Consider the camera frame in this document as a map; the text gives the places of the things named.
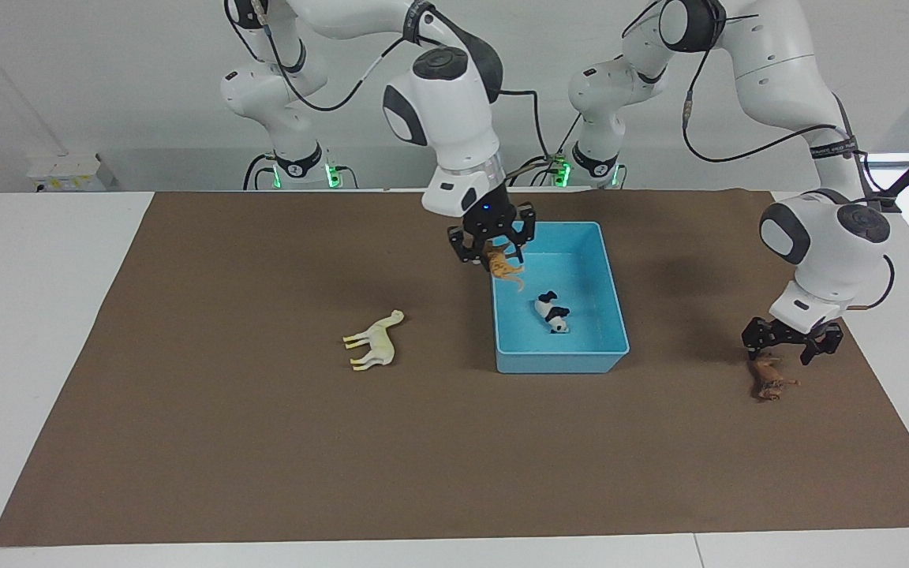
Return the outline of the cream alpaca toy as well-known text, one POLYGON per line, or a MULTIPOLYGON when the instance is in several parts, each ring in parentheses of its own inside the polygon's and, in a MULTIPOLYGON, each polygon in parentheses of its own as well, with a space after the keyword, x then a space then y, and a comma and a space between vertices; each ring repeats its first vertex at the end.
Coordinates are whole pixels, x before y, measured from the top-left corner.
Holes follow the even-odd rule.
POLYGON ((361 359, 350 359, 351 369, 355 372, 365 371, 375 364, 390 364, 394 360, 395 346, 388 334, 388 328, 397 326, 405 319, 404 312, 393 310, 385 319, 379 319, 371 324, 367 330, 358 332, 351 337, 343 337, 342 341, 347 349, 355 346, 369 347, 367 355, 361 359))

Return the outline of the white power strip box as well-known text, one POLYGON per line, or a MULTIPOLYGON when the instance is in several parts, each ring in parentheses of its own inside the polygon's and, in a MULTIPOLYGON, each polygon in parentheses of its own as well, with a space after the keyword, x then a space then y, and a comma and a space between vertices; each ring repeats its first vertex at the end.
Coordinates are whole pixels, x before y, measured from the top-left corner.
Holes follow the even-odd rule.
POLYGON ((118 188, 97 154, 30 159, 26 177, 37 192, 108 192, 118 188))

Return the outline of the brown lion toy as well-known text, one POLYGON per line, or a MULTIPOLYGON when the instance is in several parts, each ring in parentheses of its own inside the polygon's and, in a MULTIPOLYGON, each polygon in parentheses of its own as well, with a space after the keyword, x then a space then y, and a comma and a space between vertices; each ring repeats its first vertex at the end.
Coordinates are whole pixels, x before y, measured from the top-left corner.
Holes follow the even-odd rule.
POLYGON ((759 353, 755 358, 746 361, 748 371, 754 377, 753 396, 761 402, 775 402, 780 399, 786 386, 800 385, 795 379, 788 379, 780 374, 776 364, 782 358, 770 352, 759 353))

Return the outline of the brown paper table mat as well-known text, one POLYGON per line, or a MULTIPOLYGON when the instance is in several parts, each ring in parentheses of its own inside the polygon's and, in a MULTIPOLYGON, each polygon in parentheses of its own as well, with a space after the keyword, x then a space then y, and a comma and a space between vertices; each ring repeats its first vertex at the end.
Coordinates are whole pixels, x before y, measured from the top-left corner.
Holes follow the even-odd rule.
POLYGON ((791 270, 761 192, 531 196, 596 222, 629 353, 496 371, 491 286, 414 194, 152 198, 0 547, 909 526, 909 432, 854 338, 755 402, 791 270), (343 337, 393 310, 390 364, 343 337))

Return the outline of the light blue storage box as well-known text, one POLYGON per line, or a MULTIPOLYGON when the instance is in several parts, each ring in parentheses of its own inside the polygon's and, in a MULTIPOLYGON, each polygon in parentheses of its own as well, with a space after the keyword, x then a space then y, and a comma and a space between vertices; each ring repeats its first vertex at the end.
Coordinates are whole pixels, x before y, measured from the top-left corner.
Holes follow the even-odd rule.
POLYGON ((492 281, 496 368, 504 374, 601 374, 629 353, 629 341, 601 226, 538 222, 523 252, 526 282, 492 281), (546 291, 570 309, 569 332, 551 328, 533 307, 546 291))

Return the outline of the black and white panda toy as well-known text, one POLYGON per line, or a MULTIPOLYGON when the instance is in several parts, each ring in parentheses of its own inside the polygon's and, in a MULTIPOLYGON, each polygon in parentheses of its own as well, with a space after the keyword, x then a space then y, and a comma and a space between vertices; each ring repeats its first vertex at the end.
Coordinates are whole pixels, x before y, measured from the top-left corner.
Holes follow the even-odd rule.
POLYGON ((549 290, 537 296, 533 307, 538 316, 551 328, 551 334, 566 334, 570 331, 566 321, 570 309, 556 305, 558 299, 559 295, 549 290))

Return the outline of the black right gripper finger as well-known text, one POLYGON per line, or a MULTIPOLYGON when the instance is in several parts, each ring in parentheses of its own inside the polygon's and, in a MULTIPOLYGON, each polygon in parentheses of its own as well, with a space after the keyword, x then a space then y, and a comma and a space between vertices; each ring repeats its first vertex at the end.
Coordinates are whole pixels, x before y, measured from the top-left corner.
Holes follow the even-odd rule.
POLYGON ((524 247, 535 238, 535 223, 537 213, 533 204, 516 206, 507 219, 502 220, 502 235, 514 245, 514 252, 508 256, 513 256, 519 263, 524 263, 524 247))
POLYGON ((462 263, 475 263, 480 266, 490 266, 488 251, 490 240, 484 236, 474 236, 460 226, 447 228, 447 240, 450 242, 454 254, 462 263))

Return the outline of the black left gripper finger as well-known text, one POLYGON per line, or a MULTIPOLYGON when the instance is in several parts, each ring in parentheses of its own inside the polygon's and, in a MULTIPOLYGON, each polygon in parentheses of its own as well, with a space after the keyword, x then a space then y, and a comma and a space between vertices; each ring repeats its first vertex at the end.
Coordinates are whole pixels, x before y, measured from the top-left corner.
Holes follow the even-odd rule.
POLYGON ((840 321, 829 321, 819 324, 802 335, 803 352, 800 355, 801 364, 808 366, 820 353, 835 353, 843 341, 844 331, 840 321))
POLYGON ((754 317, 744 327, 742 342, 748 353, 761 353, 769 346, 775 346, 778 344, 778 338, 773 331, 773 322, 762 317, 754 317))

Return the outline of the orange striped tiger toy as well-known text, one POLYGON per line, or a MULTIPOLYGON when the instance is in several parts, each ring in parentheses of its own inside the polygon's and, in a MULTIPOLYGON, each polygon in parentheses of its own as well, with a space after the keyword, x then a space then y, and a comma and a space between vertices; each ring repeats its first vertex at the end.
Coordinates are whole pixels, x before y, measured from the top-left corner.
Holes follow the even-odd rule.
POLYGON ((487 266, 493 278, 516 282, 517 291, 521 292, 526 287, 526 282, 519 275, 526 269, 522 265, 515 266, 510 263, 507 255, 510 247, 511 242, 503 242, 500 245, 487 242, 483 249, 484 258, 487 260, 487 266))

